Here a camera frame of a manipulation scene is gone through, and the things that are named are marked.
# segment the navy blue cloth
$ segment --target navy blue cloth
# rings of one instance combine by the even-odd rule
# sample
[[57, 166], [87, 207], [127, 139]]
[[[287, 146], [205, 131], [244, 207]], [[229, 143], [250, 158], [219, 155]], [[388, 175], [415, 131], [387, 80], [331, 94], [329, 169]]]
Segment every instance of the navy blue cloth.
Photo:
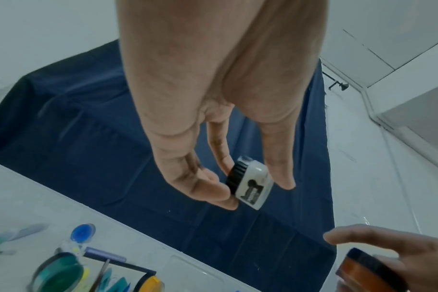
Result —
[[[0, 105], [0, 164], [263, 292], [317, 292], [335, 260], [322, 234], [334, 227], [319, 65], [296, 129], [297, 187], [274, 186], [260, 211], [193, 201], [158, 171], [140, 125], [118, 42], [21, 78]], [[234, 110], [232, 157], [262, 161], [257, 125]], [[220, 172], [201, 127], [196, 152]]]

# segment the wall-mounted black fixture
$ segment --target wall-mounted black fixture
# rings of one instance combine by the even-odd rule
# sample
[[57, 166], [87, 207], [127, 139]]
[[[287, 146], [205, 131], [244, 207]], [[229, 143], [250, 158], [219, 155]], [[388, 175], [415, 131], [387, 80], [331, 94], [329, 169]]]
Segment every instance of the wall-mounted black fixture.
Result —
[[330, 78], [331, 80], [334, 81], [334, 83], [328, 88], [328, 90], [331, 90], [331, 88], [333, 88], [333, 86], [335, 86], [336, 84], [339, 84], [339, 86], [341, 87], [341, 91], [345, 91], [346, 89], [349, 88], [349, 83], [341, 83], [341, 82], [335, 80], [333, 77], [326, 74], [325, 72], [322, 71], [322, 73], [323, 73], [323, 75], [327, 76], [328, 78]]

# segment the white jar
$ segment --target white jar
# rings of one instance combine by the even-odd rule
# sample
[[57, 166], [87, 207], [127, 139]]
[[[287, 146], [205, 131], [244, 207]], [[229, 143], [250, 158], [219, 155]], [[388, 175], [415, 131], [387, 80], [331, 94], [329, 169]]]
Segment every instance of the white jar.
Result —
[[267, 166], [240, 156], [227, 176], [226, 185], [237, 199], [259, 210], [269, 196], [273, 179]]

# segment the hand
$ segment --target hand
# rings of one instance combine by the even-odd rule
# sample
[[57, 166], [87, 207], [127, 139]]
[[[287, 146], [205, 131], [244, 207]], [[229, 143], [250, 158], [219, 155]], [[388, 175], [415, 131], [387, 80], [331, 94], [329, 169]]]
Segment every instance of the hand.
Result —
[[[407, 281], [410, 292], [438, 292], [438, 238], [367, 225], [335, 228], [323, 237], [334, 245], [356, 242], [393, 250], [398, 258], [377, 258]], [[339, 283], [338, 291], [350, 290]]]
[[293, 188], [295, 126], [327, 0], [117, 0], [117, 10], [128, 85], [165, 180], [193, 199], [237, 207], [194, 152], [206, 122], [210, 148], [229, 173], [236, 106], [258, 123], [275, 182]]

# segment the orange paint jar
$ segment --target orange paint jar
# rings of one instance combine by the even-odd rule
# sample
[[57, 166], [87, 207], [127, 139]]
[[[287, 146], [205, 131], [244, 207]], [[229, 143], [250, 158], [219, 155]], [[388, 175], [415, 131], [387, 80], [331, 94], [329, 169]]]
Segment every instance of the orange paint jar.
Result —
[[377, 258], [351, 249], [336, 274], [354, 292], [407, 292], [407, 283]]

